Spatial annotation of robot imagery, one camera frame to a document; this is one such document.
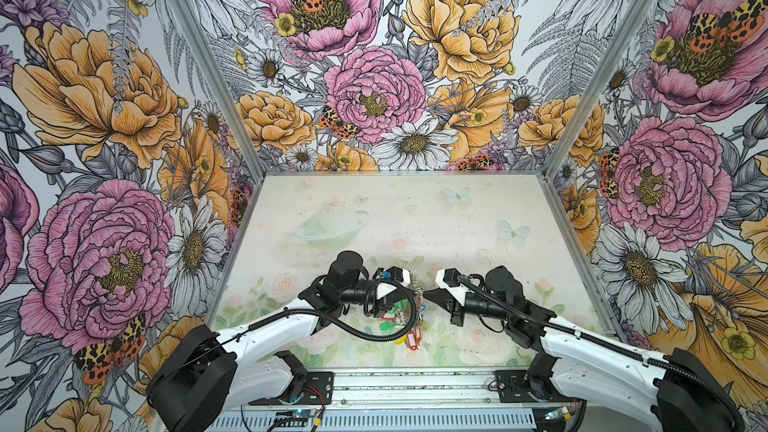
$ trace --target orange peony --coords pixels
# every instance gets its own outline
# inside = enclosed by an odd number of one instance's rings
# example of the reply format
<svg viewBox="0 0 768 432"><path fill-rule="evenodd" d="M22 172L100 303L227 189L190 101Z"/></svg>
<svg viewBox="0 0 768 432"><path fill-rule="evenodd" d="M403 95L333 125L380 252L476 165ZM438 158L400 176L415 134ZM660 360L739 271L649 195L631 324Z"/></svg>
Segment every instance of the orange peony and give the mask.
<svg viewBox="0 0 768 432"><path fill-rule="evenodd" d="M130 45L134 59L117 114L112 98L117 44L106 32L92 30L86 38L74 27L46 23L42 31L27 28L26 39L46 67L16 65L13 90L41 129L36 135L43 143L90 146L83 161L98 156L107 141L120 143L136 154L140 168L150 168L163 148L181 138L178 98L148 51Z"/></svg>
<svg viewBox="0 0 768 432"><path fill-rule="evenodd" d="M27 432L109 432L111 415L112 406L103 405L98 399L92 399L88 406L79 399L69 399Z"/></svg>
<svg viewBox="0 0 768 432"><path fill-rule="evenodd" d="M558 143L568 121L576 112L580 97L581 94L577 94L566 100L555 99L533 109L536 119L524 122L518 130L520 146L541 150L549 144ZM571 147L570 155L580 167L588 166L598 157L598 150L603 146L604 118L605 106L597 104Z"/></svg>
<svg viewBox="0 0 768 432"><path fill-rule="evenodd" d="M147 395L147 386L158 370L163 367L171 353L176 350L181 339L192 329L202 325L203 319L199 317L182 317L171 322L158 337L158 342L149 351L144 353L139 360L139 371L143 376L134 384L134 390L141 395Z"/></svg>
<svg viewBox="0 0 768 432"><path fill-rule="evenodd" d="M203 121L196 119L191 132L184 136L184 146L168 148L163 158L158 170L160 197L174 206L189 201L197 206L208 197L227 224L232 196L225 167L224 156L214 147Z"/></svg>
<svg viewBox="0 0 768 432"><path fill-rule="evenodd" d="M437 111L451 113L443 129L456 129L458 140L451 144L451 162L474 156L504 131L504 113L511 89L483 87L475 91L473 84L459 80L450 86L440 86L429 103Z"/></svg>
<svg viewBox="0 0 768 432"><path fill-rule="evenodd" d="M312 115L281 94L256 92L242 96L235 105L256 150L266 144L288 152L291 147L308 144L316 138ZM232 129L226 138L233 149L240 150Z"/></svg>
<svg viewBox="0 0 768 432"><path fill-rule="evenodd" d="M315 170L343 170L344 172L376 172L376 161L362 149L352 148L344 142L328 146L328 157L318 156Z"/></svg>
<svg viewBox="0 0 768 432"><path fill-rule="evenodd" d="M701 243L692 259L694 292L678 292L694 321L684 331L667 322L668 333L648 340L668 354L680 348L696 355L720 385L733 382L738 405L754 410L768 397L768 276L733 245Z"/></svg>
<svg viewBox="0 0 768 432"><path fill-rule="evenodd" d="M571 219L578 240L584 252L589 254L598 241L600 233L600 211L598 210L598 191L586 185L576 188L576 184L563 192L563 207Z"/></svg>
<svg viewBox="0 0 768 432"><path fill-rule="evenodd" d="M417 45L431 43L438 54L435 76L450 81L459 78L482 84L494 77L494 69L509 63L520 16L514 6L496 14L480 26L460 30L484 6L499 0L408 0L402 19L418 34Z"/></svg>

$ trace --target floral table surface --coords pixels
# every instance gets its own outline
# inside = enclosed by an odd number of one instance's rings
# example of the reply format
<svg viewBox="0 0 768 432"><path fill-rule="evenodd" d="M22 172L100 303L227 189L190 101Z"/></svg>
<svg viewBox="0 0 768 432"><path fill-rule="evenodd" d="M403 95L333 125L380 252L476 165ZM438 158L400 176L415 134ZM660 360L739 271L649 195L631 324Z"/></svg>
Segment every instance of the floral table surface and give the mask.
<svg viewBox="0 0 768 432"><path fill-rule="evenodd" d="M504 264L529 300L600 332L571 255L536 176L270 176L246 227L214 317L214 329L272 312L326 273L336 254L354 250L370 272L398 265L423 290L435 272L485 274ZM418 348L374 344L331 326L290 349L307 367L466 367L526 365L522 350L474 317L463 328L425 302ZM343 318L387 334L393 321ZM497 321L487 321L501 330Z"/></svg>

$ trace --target metal corner post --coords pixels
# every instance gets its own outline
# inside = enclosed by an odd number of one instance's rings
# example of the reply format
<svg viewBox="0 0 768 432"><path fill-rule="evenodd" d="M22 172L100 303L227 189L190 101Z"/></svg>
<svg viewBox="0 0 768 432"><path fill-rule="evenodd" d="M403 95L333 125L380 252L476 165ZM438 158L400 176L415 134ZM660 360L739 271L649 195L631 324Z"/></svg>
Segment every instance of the metal corner post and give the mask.
<svg viewBox="0 0 768 432"><path fill-rule="evenodd" d="M221 107L226 123L229 124L237 143L240 144L240 151L243 154L245 163L248 165L254 178L259 183L263 182L265 169L261 165L256 150L250 146L250 137L245 130L243 121L240 120L239 113L234 107L232 92L224 81L224 75L219 70L219 66L216 64L214 54L208 45L205 32L203 32L203 27L197 21L197 11L189 0L166 1L173 13L174 23L179 33L189 44L198 65L200 65L200 68L206 75L205 79L214 93L214 98L219 103L219 107Z"/></svg>
<svg viewBox="0 0 768 432"><path fill-rule="evenodd" d="M608 48L600 58L597 69L587 85L587 89L581 94L581 100L576 107L571 121L565 127L563 135L555 146L552 155L544 166L544 176L550 180L565 159L571 145L576 142L578 134L587 123L592 109L598 104L600 94L620 60L620 55L629 46L630 39L640 24L645 20L648 9L656 4L657 0L634 0L627 10L624 19L618 24L616 33L611 38Z"/></svg>

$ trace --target work surface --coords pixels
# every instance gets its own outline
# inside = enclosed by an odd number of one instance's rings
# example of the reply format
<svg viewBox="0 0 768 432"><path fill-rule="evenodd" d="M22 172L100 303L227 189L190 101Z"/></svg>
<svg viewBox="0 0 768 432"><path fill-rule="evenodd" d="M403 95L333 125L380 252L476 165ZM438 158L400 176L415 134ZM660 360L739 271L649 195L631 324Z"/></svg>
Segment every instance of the work surface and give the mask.
<svg viewBox="0 0 768 432"><path fill-rule="evenodd" d="M505 265L526 298L602 333L538 176L468 174L267 177L213 328L277 309L325 274L342 250L362 255L370 272L406 268L422 290L436 288L439 269L485 274ZM405 342L374 344L331 326L290 350L309 368L514 366L533 358L475 317L458 328L436 305L423 306L424 322ZM353 306L342 320L389 334L400 313L365 318Z"/></svg>

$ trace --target orange flower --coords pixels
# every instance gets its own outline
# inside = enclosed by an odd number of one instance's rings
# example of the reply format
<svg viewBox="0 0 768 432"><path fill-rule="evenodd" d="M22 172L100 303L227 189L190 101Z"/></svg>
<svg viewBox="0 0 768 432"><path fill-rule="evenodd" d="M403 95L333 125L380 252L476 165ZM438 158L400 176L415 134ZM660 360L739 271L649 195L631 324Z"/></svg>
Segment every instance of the orange flower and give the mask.
<svg viewBox="0 0 768 432"><path fill-rule="evenodd" d="M112 99L117 95L112 76L117 44L106 32L92 30L86 38L74 27L46 23L42 31L27 28L26 39L47 68L16 65L13 90L42 129L36 135L43 143L90 146L83 150L87 161L109 140L135 153L140 168L150 168L163 148L181 138L178 98L148 51L130 44L134 59L117 114Z"/></svg>
<svg viewBox="0 0 768 432"><path fill-rule="evenodd" d="M437 111L452 114L443 129L458 131L458 140L451 144L451 162L474 156L491 142L491 134L501 135L511 94L511 89L494 92L489 87L476 92L474 85L464 80L437 88L428 101Z"/></svg>
<svg viewBox="0 0 768 432"><path fill-rule="evenodd" d="M568 121L576 112L580 98L581 94L577 94L566 100L555 99L536 107L533 110L536 120L524 122L518 130L520 146L542 150L549 144L558 143ZM570 155L580 167L588 166L598 157L598 150L603 146L604 118L605 106L597 104L571 147Z"/></svg>
<svg viewBox="0 0 768 432"><path fill-rule="evenodd" d="M589 254L598 241L600 233L600 211L598 191L586 185L576 189L576 184L563 192L563 207L571 219L581 247Z"/></svg>
<svg viewBox="0 0 768 432"><path fill-rule="evenodd" d="M224 156L214 147L203 121L196 119L192 131L184 136L184 146L169 148L163 159L158 170L160 197L173 205L191 199L196 206L203 197L208 197L219 218L227 224L232 198L225 167Z"/></svg>
<svg viewBox="0 0 768 432"><path fill-rule="evenodd" d="M308 144L316 138L312 115L281 94L256 92L242 96L235 105L256 150L266 144L288 152L291 147ZM226 139L233 149L240 150L232 129Z"/></svg>
<svg viewBox="0 0 768 432"><path fill-rule="evenodd" d="M147 395L147 386L158 370L163 367L171 353L176 350L181 339L184 338L192 329L202 325L203 319L199 317L182 317L177 321L171 322L158 337L158 342L141 356L139 360L139 371L143 372L143 377L134 384L134 390L141 395Z"/></svg>
<svg viewBox="0 0 768 432"><path fill-rule="evenodd" d="M402 19L418 34L417 45L431 43L437 50L435 76L475 84L494 77L494 69L509 63L520 16L514 6L499 11L480 26L459 29L484 6L499 0L408 0Z"/></svg>
<svg viewBox="0 0 768 432"><path fill-rule="evenodd" d="M92 399L86 407L79 399L62 402L54 412L27 432L109 432L112 406Z"/></svg>
<svg viewBox="0 0 768 432"><path fill-rule="evenodd" d="M667 322L669 332L648 340L665 353L696 355L721 385L733 382L738 405L754 410L768 397L768 276L733 245L701 243L696 250L688 270L694 293L678 291L694 321L684 331Z"/></svg>
<svg viewBox="0 0 768 432"><path fill-rule="evenodd" d="M379 170L376 161L362 149L352 148L344 142L335 147L328 146L328 157L318 156L315 170L343 170L345 172L375 172Z"/></svg>

